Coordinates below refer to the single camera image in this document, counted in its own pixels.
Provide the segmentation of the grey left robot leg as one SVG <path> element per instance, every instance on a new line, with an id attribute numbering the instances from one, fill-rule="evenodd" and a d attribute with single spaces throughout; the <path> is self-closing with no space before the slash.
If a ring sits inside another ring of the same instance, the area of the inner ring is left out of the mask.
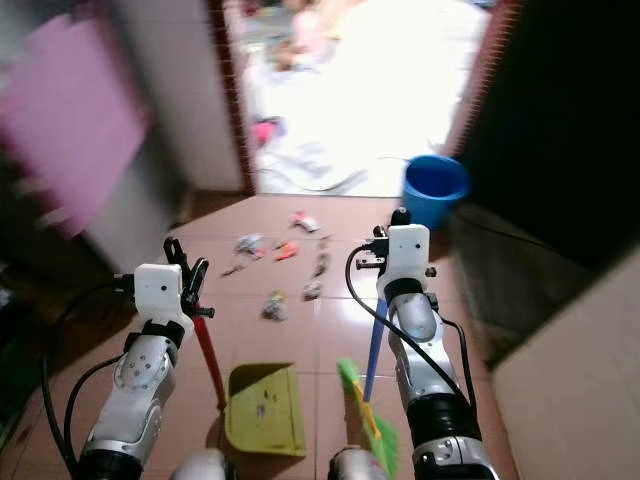
<path id="1" fill-rule="evenodd" d="M 223 452 L 207 448 L 187 454 L 170 480 L 237 480 L 237 471 Z"/>

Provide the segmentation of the green dustpan with red handle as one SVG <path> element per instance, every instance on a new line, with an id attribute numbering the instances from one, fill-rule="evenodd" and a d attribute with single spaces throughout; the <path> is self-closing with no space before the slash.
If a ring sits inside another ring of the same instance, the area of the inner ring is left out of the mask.
<path id="1" fill-rule="evenodd" d="M 305 416 L 293 364 L 243 364 L 225 385 L 211 335 L 211 317 L 197 317 L 195 338 L 214 385 L 228 443 L 239 452 L 305 457 Z"/>

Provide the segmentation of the pink foam mat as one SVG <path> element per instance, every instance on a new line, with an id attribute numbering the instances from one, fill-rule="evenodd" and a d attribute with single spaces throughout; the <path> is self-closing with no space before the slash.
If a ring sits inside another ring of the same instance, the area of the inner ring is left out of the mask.
<path id="1" fill-rule="evenodd" d="M 118 41 L 97 15 L 55 15 L 3 69 L 1 140 L 44 189 L 49 223 L 64 236 L 100 214 L 147 128 Z"/>

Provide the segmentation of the grey robot leg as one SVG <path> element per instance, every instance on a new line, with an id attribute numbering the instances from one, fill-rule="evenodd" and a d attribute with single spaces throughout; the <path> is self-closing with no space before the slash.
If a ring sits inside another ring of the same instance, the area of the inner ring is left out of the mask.
<path id="1" fill-rule="evenodd" d="M 207 448 L 187 454 L 170 480 L 237 480 L 237 471 L 223 452 Z"/>
<path id="2" fill-rule="evenodd" d="M 330 458 L 326 480 L 389 480 L 389 476 L 374 453 L 348 445 Z"/>

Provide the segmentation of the white and red wrapper scrap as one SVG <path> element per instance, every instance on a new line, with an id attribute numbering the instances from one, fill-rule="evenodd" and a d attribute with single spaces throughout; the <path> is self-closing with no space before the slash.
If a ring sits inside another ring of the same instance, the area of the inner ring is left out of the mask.
<path id="1" fill-rule="evenodd" d="M 314 234 L 321 230 L 320 224 L 317 223 L 314 216 L 307 214 L 306 211 L 294 211 L 291 215 L 292 227 L 300 228 L 302 232 Z"/>

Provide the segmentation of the grey crumpled wrapper scrap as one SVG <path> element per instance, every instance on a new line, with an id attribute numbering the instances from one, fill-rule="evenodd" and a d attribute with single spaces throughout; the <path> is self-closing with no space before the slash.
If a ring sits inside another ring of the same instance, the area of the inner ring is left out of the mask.
<path id="1" fill-rule="evenodd" d="M 238 239 L 233 251 L 237 255 L 247 256 L 250 259 L 261 259 L 265 255 L 262 241 L 264 241 L 264 237 L 261 234 L 247 234 L 247 236 Z"/>

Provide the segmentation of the orange red litter scrap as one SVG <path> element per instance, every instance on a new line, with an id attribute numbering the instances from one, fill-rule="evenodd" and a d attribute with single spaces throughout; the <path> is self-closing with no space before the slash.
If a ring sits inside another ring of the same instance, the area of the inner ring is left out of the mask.
<path id="1" fill-rule="evenodd" d="M 273 248 L 271 251 L 271 259 L 276 262 L 293 259 L 300 253 L 301 244 L 294 241 L 283 241 Z"/>

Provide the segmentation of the dark slim litter scrap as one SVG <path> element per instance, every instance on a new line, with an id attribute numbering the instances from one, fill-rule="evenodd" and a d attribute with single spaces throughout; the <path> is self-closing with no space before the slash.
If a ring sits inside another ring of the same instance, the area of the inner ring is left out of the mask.
<path id="1" fill-rule="evenodd" d="M 317 256 L 312 279 L 319 279 L 320 276 L 324 275 L 325 271 L 329 269 L 330 261 L 332 261 L 328 247 L 330 241 L 332 241 L 332 236 L 324 236 L 317 239 Z"/>

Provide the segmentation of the green broom with blue handle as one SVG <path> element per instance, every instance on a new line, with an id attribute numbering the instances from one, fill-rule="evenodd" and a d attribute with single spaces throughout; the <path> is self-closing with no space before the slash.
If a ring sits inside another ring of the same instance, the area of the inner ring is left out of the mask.
<path id="1" fill-rule="evenodd" d="M 343 381 L 343 388 L 356 404 L 358 425 L 367 442 L 366 451 L 375 454 L 379 465 L 388 472 L 389 480 L 396 480 L 399 472 L 399 431 L 393 422 L 376 413 L 371 403 L 372 380 L 376 378 L 384 335 L 384 326 L 374 321 L 365 374 L 361 374 L 351 358 L 339 358 L 337 367 L 340 380 Z"/>

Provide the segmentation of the blue plastic bucket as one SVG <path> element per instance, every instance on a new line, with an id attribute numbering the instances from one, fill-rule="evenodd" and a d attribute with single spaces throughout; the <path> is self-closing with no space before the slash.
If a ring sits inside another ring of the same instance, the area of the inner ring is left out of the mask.
<path id="1" fill-rule="evenodd" d="M 470 174 L 461 163 L 442 155 L 419 155 L 404 166 L 399 202 L 413 223 L 436 230 L 470 189 Z"/>

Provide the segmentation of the grey right robot leg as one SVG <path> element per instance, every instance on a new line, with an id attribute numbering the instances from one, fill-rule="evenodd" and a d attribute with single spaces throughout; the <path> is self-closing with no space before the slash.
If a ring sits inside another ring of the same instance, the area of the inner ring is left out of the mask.
<path id="1" fill-rule="evenodd" d="M 389 480 L 389 476 L 374 453 L 348 445 L 330 458 L 326 480 Z"/>

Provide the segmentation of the small pink object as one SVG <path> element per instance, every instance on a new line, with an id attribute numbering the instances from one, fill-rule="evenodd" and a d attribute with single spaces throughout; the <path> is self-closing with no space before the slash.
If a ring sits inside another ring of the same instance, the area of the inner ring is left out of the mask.
<path id="1" fill-rule="evenodd" d="M 257 119 L 251 128 L 252 141 L 256 148 L 268 146 L 284 133 L 285 125 L 282 116 L 265 116 Z"/>

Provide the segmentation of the grey yellow crumpled wrapper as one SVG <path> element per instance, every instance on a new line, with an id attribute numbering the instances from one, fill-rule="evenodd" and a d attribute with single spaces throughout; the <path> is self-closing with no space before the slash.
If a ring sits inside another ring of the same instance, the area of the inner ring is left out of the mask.
<path id="1" fill-rule="evenodd" d="M 284 291 L 271 292 L 268 300 L 262 306 L 262 319 L 274 321 L 274 323 L 283 323 L 283 321 L 287 320 L 288 308 L 285 305 L 285 301 L 287 301 L 287 296 L 285 296 Z"/>

